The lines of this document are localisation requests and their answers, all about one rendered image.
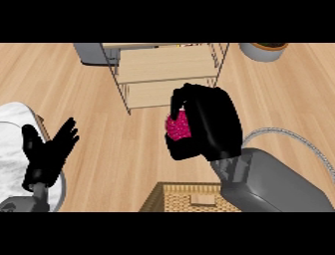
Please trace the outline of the wicker basket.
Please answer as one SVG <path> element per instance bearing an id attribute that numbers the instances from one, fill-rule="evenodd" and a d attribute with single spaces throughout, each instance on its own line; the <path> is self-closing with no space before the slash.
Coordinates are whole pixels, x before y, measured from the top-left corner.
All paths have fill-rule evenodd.
<path id="1" fill-rule="evenodd" d="M 140 212 L 239 212 L 213 182 L 160 182 Z"/>

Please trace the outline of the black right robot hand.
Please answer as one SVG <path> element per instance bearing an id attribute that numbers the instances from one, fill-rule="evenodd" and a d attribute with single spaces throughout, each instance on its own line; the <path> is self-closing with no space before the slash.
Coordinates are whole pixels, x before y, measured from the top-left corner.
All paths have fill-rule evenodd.
<path id="1" fill-rule="evenodd" d="M 241 155 L 242 128 L 235 106 L 222 88 L 185 84 L 173 90 L 170 119 L 185 112 L 191 137 L 167 138 L 167 149 L 174 160 L 202 155 L 208 161 Z"/>

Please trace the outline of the round placemat with grey rim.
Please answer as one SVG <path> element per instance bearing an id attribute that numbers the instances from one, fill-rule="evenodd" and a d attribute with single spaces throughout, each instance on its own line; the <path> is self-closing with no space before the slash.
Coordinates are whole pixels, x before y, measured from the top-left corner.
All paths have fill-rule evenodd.
<path id="1" fill-rule="evenodd" d="M 316 157 L 319 158 L 319 160 L 328 170 L 328 173 L 330 173 L 330 176 L 333 179 L 333 183 L 335 186 L 335 168 L 330 162 L 330 159 L 327 158 L 327 156 L 322 153 L 322 151 L 319 150 L 319 148 L 313 145 L 313 143 L 301 135 L 298 135 L 294 131 L 291 131 L 285 128 L 281 128 L 281 127 L 259 128 L 245 136 L 245 138 L 242 140 L 242 148 L 245 148 L 245 146 L 248 145 L 248 143 L 251 142 L 251 140 L 256 137 L 262 136 L 263 134 L 269 134 L 269 133 L 278 133 L 278 134 L 287 135 L 291 138 L 294 138 L 296 140 L 298 140 L 307 146 L 307 148 L 315 153 Z"/>

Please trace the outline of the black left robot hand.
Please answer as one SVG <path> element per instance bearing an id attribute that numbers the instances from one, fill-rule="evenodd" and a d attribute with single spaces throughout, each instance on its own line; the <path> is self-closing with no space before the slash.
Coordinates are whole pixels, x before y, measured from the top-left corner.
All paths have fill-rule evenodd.
<path id="1" fill-rule="evenodd" d="M 80 136 L 75 120 L 68 118 L 55 137 L 43 141 L 31 125 L 22 126 L 23 152 L 29 160 L 22 187 L 32 190 L 32 185 L 44 183 L 52 187 L 56 183 L 66 158 L 72 152 Z"/>

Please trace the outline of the pink cupcake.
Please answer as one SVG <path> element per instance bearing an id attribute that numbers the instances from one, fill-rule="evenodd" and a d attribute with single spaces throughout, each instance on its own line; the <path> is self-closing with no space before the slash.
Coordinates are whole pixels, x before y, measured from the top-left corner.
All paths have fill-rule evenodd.
<path id="1" fill-rule="evenodd" d="M 173 140 L 180 140 L 183 138 L 191 137 L 191 130 L 189 130 L 185 111 L 179 112 L 176 119 L 173 119 L 171 117 L 167 117 L 165 128 L 167 128 L 167 136 Z"/>

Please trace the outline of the grey pot with brown rim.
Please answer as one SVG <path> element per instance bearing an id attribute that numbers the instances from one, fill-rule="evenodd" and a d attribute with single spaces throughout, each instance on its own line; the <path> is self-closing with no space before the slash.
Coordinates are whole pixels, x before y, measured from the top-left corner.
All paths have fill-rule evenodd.
<path id="1" fill-rule="evenodd" d="M 278 48 L 264 47 L 256 43 L 239 43 L 239 49 L 244 55 L 257 62 L 273 62 L 279 59 L 287 48 L 284 44 Z"/>

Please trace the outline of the white marble plate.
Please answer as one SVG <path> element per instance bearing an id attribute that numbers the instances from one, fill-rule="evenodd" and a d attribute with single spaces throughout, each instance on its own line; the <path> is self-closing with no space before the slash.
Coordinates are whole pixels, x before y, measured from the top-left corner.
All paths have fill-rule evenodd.
<path id="1" fill-rule="evenodd" d="M 31 125 L 43 141 L 50 139 L 43 118 L 19 103 L 0 106 L 0 203 L 12 196 L 31 196 L 22 188 L 28 158 L 23 153 L 22 126 Z"/>

